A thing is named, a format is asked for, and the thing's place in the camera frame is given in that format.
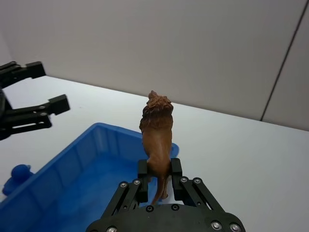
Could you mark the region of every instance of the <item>white surface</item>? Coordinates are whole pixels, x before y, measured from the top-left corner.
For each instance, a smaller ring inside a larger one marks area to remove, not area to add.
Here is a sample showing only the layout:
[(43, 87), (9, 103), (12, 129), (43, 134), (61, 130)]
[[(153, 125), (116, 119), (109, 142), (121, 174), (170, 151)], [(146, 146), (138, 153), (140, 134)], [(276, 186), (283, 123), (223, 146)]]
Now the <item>white surface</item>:
[(0, 65), (10, 61), (12, 61), (11, 54), (6, 42), (4, 41), (2, 32), (0, 31)]
[(309, 131), (309, 10), (300, 25), (264, 121)]
[(306, 0), (7, 0), (20, 63), (47, 74), (260, 119)]
[[(53, 127), (0, 141), (0, 183), (20, 163), (38, 171), (96, 122), (139, 131), (145, 97), (42, 77), (6, 93), (14, 108), (66, 93), (71, 110)], [(174, 104), (173, 142), (183, 174), (199, 176), (248, 232), (307, 231), (309, 132)]]

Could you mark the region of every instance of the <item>blue plastic bin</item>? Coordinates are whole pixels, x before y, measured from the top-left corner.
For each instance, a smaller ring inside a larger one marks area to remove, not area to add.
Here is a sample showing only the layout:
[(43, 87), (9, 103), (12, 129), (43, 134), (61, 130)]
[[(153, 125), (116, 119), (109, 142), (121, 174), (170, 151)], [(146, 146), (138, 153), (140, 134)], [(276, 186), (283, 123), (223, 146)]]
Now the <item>blue plastic bin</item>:
[[(179, 148), (172, 145), (171, 158)], [(84, 232), (147, 159), (141, 134), (97, 123), (0, 204), (0, 232)], [(149, 184), (149, 200), (156, 180)]]

